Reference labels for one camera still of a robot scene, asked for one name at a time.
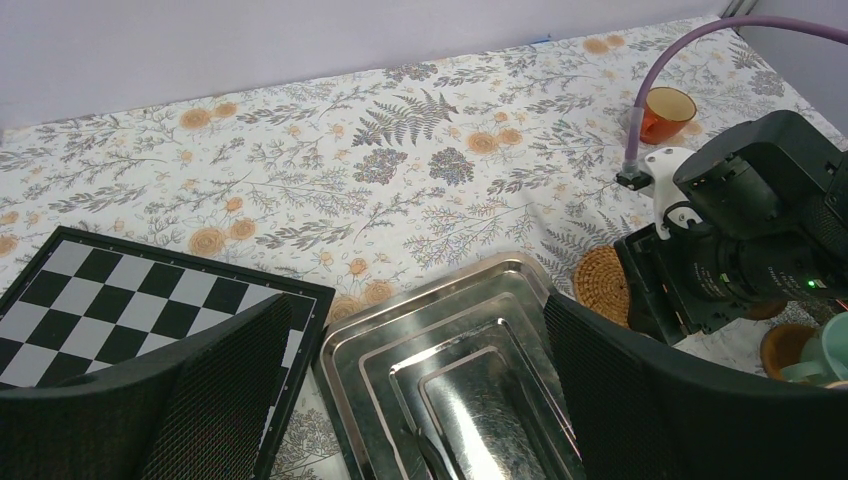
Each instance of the metal tray rim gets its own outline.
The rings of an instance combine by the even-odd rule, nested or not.
[[[556,287],[550,277],[545,272],[539,262],[533,257],[521,252],[505,252],[493,255],[479,262],[473,263],[467,267],[461,268],[453,273],[450,273],[438,280],[422,285],[409,292],[396,295],[394,298],[386,302],[369,307],[359,313],[351,315],[345,320],[328,325],[325,327],[324,342],[321,345],[319,355],[316,356],[314,367],[320,371],[320,375],[316,375],[316,382],[322,392],[330,420],[333,423],[334,430],[337,433],[339,445],[345,463],[348,466],[349,474],[352,479],[361,478],[376,478],[374,472],[370,470],[370,459],[368,452],[365,449],[364,441],[357,422],[354,418],[354,412],[351,408],[347,397],[343,393],[341,379],[338,376],[334,365],[334,351],[341,346],[344,341],[355,338],[357,334],[347,336],[348,331],[353,327],[380,317],[385,317],[386,320],[397,318],[392,313],[398,309],[404,309],[405,306],[414,304],[416,301],[434,294],[438,290],[450,287],[451,285],[463,285],[470,278],[482,275],[487,271],[498,271],[499,274],[517,271],[523,274],[530,274],[532,278],[528,278],[531,282],[535,281],[537,286],[544,290],[545,293],[551,294],[556,292]],[[464,290],[466,287],[458,288],[457,291]],[[342,438],[338,432],[344,431],[345,435]]]

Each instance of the orange mug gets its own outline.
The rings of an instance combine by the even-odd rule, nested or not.
[[[695,118],[698,109],[689,95],[671,87],[652,88],[645,102],[639,140],[657,145],[677,135]]]

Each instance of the mug handle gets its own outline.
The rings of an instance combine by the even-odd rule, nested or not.
[[[824,373],[824,368],[819,362],[796,363],[780,369],[780,374],[787,382],[800,382],[806,380],[807,377],[821,375],[822,373]]]
[[[650,115],[650,116],[645,115],[645,117],[642,119],[642,129],[640,130],[640,133],[642,135],[648,134],[648,130],[650,130],[651,127],[656,125],[657,122],[659,122],[659,121],[660,121],[660,119],[658,119],[657,117],[655,117],[653,115]]]

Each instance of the stainless steel tray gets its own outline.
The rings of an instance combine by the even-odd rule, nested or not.
[[[535,260],[501,254],[331,325],[316,379],[351,478],[582,478],[552,291]]]

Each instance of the table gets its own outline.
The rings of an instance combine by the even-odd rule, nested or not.
[[[643,75],[715,18],[6,131],[0,287],[62,224],[332,286],[330,321],[502,251],[572,294],[583,252],[651,221],[649,199],[612,180]],[[699,108],[670,145],[792,109],[848,147],[732,31],[690,45],[657,85]],[[761,374],[775,321],[678,347]],[[344,478],[338,452],[310,374],[272,478]]]

